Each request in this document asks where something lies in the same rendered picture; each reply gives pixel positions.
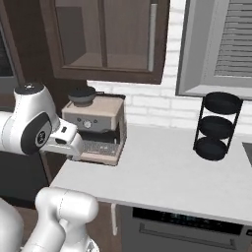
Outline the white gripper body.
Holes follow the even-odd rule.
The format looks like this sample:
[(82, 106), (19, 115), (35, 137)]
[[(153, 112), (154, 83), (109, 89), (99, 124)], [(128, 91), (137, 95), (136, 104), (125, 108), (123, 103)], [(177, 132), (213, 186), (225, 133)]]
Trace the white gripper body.
[(81, 158), (83, 148), (83, 140), (79, 134), (76, 134), (72, 139), (50, 136), (41, 150), (44, 152), (65, 155), (68, 158), (79, 160)]

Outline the beige coffee machine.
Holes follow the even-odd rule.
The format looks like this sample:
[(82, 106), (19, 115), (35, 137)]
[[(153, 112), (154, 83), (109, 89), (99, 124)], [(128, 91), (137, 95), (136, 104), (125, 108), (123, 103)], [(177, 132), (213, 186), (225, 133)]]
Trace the beige coffee machine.
[(68, 98), (62, 118), (75, 124), (82, 137), (80, 160), (115, 166), (127, 139), (126, 96), (84, 87), (71, 90)]

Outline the dark wood cupboard door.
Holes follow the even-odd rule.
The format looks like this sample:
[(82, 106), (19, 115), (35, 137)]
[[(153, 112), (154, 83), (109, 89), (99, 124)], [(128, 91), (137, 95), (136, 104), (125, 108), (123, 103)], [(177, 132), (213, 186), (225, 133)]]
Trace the dark wood cupboard door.
[[(150, 7), (157, 3), (154, 70)], [(158, 85), (170, 0), (39, 0), (53, 74), (60, 79)]]

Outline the grey dishwasher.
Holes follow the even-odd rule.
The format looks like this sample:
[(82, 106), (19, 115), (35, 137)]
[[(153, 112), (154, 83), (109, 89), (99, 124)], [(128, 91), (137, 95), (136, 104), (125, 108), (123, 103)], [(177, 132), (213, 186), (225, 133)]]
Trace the grey dishwasher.
[(248, 252), (252, 226), (121, 206), (122, 252)]

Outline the black three-tier stand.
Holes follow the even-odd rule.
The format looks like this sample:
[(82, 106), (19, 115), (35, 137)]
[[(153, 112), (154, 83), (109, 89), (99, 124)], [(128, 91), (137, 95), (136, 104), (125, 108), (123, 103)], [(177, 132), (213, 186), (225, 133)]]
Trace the black three-tier stand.
[(202, 99), (193, 150), (201, 158), (218, 161), (228, 153), (243, 100), (213, 92)]

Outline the dark sink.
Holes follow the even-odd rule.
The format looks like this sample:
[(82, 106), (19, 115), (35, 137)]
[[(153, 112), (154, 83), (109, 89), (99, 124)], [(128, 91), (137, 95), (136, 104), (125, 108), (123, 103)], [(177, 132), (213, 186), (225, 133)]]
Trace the dark sink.
[(249, 159), (250, 165), (252, 166), (252, 144), (251, 143), (243, 143), (242, 144), (245, 153)]

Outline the grey window with blinds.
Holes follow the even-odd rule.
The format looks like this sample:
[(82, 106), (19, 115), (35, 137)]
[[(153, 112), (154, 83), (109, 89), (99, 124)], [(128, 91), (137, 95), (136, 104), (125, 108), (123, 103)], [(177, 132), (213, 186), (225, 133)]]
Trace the grey window with blinds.
[(252, 0), (186, 0), (176, 93), (252, 100)]

